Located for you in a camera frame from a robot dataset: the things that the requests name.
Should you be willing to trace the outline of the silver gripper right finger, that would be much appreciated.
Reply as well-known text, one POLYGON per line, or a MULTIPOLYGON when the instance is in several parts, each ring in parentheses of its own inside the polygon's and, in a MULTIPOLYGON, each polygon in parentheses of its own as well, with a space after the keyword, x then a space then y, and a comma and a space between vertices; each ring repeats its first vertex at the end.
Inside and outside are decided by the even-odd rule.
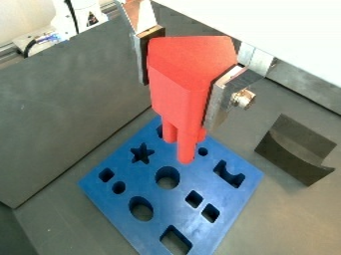
POLYGON ((254 103, 256 93, 250 86, 265 78, 276 58, 256 48, 241 43, 237 64, 215 79, 211 85, 202 124, 214 130, 227 118, 234 107, 248 109, 254 103))

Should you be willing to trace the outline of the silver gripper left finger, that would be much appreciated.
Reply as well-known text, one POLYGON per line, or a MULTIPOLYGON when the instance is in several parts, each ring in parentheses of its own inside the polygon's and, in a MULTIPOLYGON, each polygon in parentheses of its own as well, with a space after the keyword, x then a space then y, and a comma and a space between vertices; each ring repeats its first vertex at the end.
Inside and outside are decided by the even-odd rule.
POLYGON ((120 0, 120 9, 131 30, 139 82, 146 86, 149 84, 149 42, 153 38, 166 34, 166 28, 158 24, 151 0, 120 0))

